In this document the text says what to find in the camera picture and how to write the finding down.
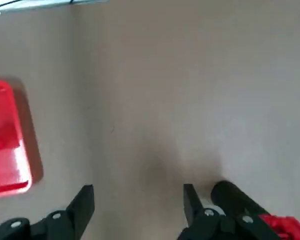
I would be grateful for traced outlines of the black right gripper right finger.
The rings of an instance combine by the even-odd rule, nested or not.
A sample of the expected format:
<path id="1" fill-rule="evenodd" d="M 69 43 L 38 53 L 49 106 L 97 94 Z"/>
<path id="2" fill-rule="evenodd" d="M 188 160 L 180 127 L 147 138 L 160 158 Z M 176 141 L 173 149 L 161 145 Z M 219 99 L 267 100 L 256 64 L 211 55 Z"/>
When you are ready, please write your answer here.
<path id="1" fill-rule="evenodd" d="M 212 203 L 223 213 L 203 207 L 193 184 L 183 185 L 187 227 L 179 240 L 275 240 L 277 234 L 261 219 L 267 211 L 233 183 L 217 183 Z"/>

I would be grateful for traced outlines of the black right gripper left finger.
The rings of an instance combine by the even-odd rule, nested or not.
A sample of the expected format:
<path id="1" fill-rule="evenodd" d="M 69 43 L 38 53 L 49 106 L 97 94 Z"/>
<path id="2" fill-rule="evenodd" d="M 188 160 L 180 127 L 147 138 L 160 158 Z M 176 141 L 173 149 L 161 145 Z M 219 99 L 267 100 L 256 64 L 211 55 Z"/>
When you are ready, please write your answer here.
<path id="1" fill-rule="evenodd" d="M 36 223 L 25 217 L 0 224 L 0 240 L 80 240 L 95 211 L 94 186 L 84 185 L 64 210 Z"/>

